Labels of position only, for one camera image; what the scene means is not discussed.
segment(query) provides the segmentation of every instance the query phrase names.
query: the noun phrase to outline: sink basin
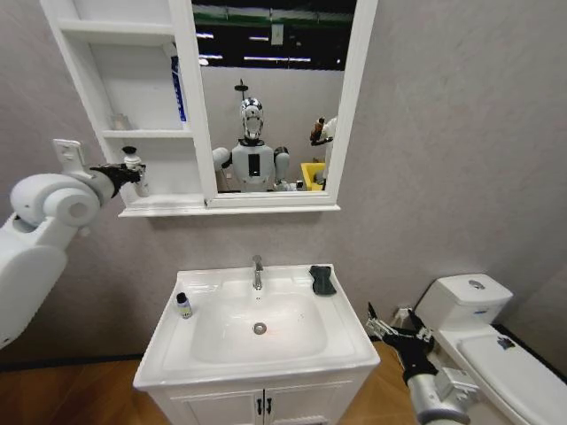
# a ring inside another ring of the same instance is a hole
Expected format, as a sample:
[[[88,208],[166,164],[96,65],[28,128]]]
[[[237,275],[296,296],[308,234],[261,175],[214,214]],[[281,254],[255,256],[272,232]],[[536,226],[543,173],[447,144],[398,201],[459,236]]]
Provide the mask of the sink basin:
[[[254,333],[257,323],[265,326],[259,335]],[[206,363],[257,363],[313,356],[326,344],[311,299],[259,293],[210,303],[198,317],[191,354]]]
[[[311,266],[265,267],[262,290],[251,267],[179,272],[134,385],[295,375],[375,366],[378,356],[342,290],[320,297]],[[175,295],[185,292],[184,320]]]

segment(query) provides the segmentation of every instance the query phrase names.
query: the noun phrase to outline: toilet tank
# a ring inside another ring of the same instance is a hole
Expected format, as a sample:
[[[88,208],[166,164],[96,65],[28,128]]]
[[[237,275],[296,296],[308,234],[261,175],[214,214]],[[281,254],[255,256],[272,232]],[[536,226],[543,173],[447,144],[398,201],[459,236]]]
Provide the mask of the toilet tank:
[[[425,292],[416,314],[430,329],[469,330],[492,323],[512,292],[486,274],[442,277]]]

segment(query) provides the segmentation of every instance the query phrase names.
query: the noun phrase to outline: gray wall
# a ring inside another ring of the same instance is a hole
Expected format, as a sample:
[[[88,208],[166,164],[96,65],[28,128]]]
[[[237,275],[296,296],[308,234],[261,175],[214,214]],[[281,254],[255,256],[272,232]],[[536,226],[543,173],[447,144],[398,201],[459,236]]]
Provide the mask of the gray wall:
[[[290,151],[289,182],[302,179],[301,163],[325,158],[324,146],[311,146],[309,133],[319,117],[337,116],[343,72],[299,69],[214,68],[201,66],[207,118],[213,148],[229,151],[243,136],[240,119],[242,95],[234,90],[242,78],[264,109],[261,138],[268,146]],[[238,189],[235,179],[231,189]]]
[[[565,16],[563,0],[382,0],[341,212],[118,220],[116,200],[0,360],[141,352],[177,270],[259,252],[335,263],[360,316],[367,301],[383,316],[415,302],[440,275],[487,272],[517,294],[505,323],[567,372]],[[58,170],[52,137],[100,152],[35,1],[0,4],[0,39],[7,195]]]

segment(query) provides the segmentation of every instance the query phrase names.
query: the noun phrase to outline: toilet seat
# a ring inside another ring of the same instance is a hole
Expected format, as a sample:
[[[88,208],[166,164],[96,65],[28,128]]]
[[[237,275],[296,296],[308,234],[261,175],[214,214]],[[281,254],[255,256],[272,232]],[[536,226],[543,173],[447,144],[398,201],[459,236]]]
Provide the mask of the toilet seat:
[[[511,409],[533,425],[567,418],[567,385],[500,334],[463,339],[458,350]]]

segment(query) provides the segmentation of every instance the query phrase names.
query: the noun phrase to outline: toilet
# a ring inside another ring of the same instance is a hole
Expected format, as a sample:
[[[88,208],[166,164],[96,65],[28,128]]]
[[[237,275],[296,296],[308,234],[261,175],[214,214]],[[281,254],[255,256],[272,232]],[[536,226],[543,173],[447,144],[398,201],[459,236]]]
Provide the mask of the toilet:
[[[469,411],[473,424],[567,423],[567,385],[491,326],[511,298],[485,274],[435,281],[416,307],[439,343],[430,360],[436,366],[456,365],[476,382],[484,401]]]

